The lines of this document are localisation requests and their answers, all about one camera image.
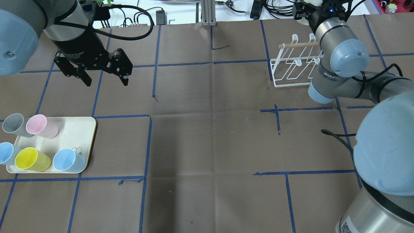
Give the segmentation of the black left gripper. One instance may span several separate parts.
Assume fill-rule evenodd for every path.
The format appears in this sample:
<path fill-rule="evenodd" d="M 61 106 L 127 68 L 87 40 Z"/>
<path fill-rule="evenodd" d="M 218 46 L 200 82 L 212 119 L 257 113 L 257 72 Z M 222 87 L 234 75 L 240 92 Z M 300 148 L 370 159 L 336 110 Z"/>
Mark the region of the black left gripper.
<path fill-rule="evenodd" d="M 123 49 L 109 52 L 94 31 L 84 31 L 78 37 L 68 41 L 56 41 L 54 62 L 65 76 L 76 76 L 90 87 L 92 79 L 87 70 L 103 70 L 117 75 L 124 86 L 128 86 L 133 64 Z"/>

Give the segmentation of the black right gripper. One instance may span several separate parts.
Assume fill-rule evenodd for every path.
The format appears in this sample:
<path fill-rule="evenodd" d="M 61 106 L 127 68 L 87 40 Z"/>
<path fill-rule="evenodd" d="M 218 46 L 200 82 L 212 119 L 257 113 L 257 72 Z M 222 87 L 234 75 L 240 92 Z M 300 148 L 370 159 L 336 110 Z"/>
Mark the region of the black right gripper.
<path fill-rule="evenodd" d="M 302 25 L 319 26 L 331 18 L 345 25 L 350 14 L 350 0 L 295 0 L 293 3 L 294 20 Z"/>

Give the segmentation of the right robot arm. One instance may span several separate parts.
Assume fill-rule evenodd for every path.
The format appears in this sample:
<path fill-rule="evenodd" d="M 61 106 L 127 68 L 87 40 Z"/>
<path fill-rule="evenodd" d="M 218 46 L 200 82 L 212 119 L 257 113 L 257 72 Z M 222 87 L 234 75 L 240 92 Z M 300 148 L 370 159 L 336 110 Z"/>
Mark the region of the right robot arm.
<path fill-rule="evenodd" d="M 413 232 L 413 81 L 396 64 L 367 72 L 369 55 L 348 27 L 350 0 L 296 0 L 295 20 L 306 19 L 323 52 L 309 97 L 327 104 L 336 97 L 368 99 L 350 148 L 362 188 L 335 226 L 336 233 Z"/>

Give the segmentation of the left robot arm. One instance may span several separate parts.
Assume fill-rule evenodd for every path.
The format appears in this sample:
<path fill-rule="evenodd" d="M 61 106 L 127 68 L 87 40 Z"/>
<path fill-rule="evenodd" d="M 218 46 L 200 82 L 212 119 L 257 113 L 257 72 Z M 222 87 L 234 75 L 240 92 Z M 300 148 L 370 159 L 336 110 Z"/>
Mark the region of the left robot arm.
<path fill-rule="evenodd" d="M 22 72 L 37 50 L 42 33 L 58 51 L 54 63 L 67 77 L 91 85 L 87 70 L 103 70 L 128 85 L 133 65 L 123 49 L 108 52 L 93 22 L 110 18 L 109 5 L 96 0 L 2 0 L 1 76 Z"/>

